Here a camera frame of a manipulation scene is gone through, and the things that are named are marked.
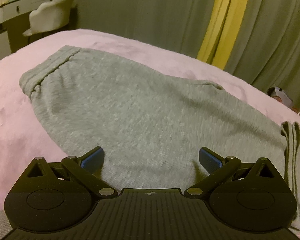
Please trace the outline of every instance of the curtain fold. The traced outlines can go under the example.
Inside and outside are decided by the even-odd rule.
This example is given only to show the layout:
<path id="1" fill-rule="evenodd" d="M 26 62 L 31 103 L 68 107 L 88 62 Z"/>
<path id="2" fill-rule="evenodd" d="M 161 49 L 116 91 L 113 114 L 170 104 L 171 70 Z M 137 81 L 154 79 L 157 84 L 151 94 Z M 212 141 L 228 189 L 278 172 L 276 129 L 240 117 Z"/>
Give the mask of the curtain fold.
<path id="1" fill-rule="evenodd" d="M 76 28 L 92 29 L 196 57 L 214 0 L 77 0 Z"/>
<path id="2" fill-rule="evenodd" d="M 212 65 L 224 69 L 240 30 L 248 0 L 231 0 Z"/>
<path id="3" fill-rule="evenodd" d="M 215 0 L 197 59 L 224 69 L 236 41 L 248 0 Z"/>
<path id="4" fill-rule="evenodd" d="M 300 0 L 248 0 L 224 70 L 263 92 L 283 88 L 300 109 Z"/>
<path id="5" fill-rule="evenodd" d="M 211 19 L 197 59 L 211 64 L 216 52 L 231 0 L 215 0 Z"/>

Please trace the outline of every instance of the bed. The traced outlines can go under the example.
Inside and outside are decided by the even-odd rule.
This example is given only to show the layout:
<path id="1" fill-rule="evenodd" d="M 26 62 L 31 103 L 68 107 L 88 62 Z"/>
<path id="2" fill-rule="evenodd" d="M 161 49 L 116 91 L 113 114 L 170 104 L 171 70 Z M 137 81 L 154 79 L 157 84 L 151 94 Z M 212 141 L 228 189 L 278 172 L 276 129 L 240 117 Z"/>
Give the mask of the bed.
<path id="1" fill-rule="evenodd" d="M 300 125 L 300 116 L 275 99 L 243 80 L 194 58 L 92 30 L 56 33 L 0 61 L 0 210 L 3 210 L 7 193 L 33 158 L 43 156 L 48 162 L 59 162 L 67 156 L 43 129 L 29 98 L 19 86 L 23 73 L 65 45 L 110 52 L 168 76 L 215 82 L 277 125 L 285 121 Z"/>

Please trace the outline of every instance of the white chair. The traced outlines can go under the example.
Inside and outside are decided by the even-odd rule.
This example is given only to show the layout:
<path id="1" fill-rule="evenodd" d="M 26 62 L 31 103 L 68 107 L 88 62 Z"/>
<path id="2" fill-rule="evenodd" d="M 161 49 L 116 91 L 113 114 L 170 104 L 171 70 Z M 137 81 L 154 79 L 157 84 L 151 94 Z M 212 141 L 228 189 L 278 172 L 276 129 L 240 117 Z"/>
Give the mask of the white chair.
<path id="1" fill-rule="evenodd" d="M 52 0 L 32 11 L 29 15 L 30 29 L 22 34 L 28 37 L 28 44 L 33 34 L 55 31 L 68 25 L 73 2 L 74 0 Z"/>

